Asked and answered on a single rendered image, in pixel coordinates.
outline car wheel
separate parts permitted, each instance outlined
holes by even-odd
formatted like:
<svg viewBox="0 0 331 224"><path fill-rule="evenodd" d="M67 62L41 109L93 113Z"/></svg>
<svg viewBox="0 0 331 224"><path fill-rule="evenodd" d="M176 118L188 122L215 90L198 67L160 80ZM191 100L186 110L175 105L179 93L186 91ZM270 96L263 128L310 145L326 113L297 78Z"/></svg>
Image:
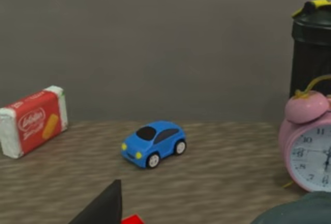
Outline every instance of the car wheel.
<svg viewBox="0 0 331 224"><path fill-rule="evenodd" d="M160 160L161 158L157 153L149 155L147 158L147 167L151 169L156 168L159 165Z"/></svg>
<svg viewBox="0 0 331 224"><path fill-rule="evenodd" d="M185 140L178 140L175 144L174 154L181 155L186 150L186 142Z"/></svg>

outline car side window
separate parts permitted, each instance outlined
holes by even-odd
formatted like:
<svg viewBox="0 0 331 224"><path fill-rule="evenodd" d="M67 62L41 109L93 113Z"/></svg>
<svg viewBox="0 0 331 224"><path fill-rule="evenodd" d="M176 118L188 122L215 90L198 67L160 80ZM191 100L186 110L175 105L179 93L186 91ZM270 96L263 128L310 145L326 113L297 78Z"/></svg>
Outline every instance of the car side window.
<svg viewBox="0 0 331 224"><path fill-rule="evenodd" d="M160 143L162 140L165 140L166 138L169 138L178 132L179 130L177 128L166 129L158 134L154 140L154 144Z"/></svg>

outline brown wooden surface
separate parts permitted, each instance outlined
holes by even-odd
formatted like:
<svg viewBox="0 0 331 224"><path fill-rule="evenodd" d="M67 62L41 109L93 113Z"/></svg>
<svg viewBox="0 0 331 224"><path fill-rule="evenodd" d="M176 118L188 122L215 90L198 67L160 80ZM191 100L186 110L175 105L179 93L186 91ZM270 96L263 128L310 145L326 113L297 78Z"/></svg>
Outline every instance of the brown wooden surface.
<svg viewBox="0 0 331 224"><path fill-rule="evenodd" d="M179 122L188 149L154 170L123 160L123 139L143 123L81 122L31 154L0 156L0 223L67 224L114 179L124 214L146 224L248 224L303 191L289 177L277 130L264 123Z"/></svg>

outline pink alarm clock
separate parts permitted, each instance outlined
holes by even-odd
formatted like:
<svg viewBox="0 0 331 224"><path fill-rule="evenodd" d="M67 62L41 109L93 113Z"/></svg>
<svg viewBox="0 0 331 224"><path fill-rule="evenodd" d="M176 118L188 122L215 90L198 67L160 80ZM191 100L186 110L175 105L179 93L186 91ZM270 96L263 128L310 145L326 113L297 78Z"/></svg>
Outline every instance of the pink alarm clock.
<svg viewBox="0 0 331 224"><path fill-rule="evenodd" d="M314 79L297 91L285 107L279 145L285 166L295 183L307 191L331 192L331 98L312 91L331 75Z"/></svg>

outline gray background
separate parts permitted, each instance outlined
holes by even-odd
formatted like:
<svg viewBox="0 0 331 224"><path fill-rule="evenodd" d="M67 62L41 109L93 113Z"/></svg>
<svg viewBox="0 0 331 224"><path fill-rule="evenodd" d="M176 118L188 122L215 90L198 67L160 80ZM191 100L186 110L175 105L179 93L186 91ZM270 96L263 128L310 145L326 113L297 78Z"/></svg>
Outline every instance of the gray background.
<svg viewBox="0 0 331 224"><path fill-rule="evenodd" d="M74 120L278 121L307 0L0 0L0 105L51 84Z"/></svg>

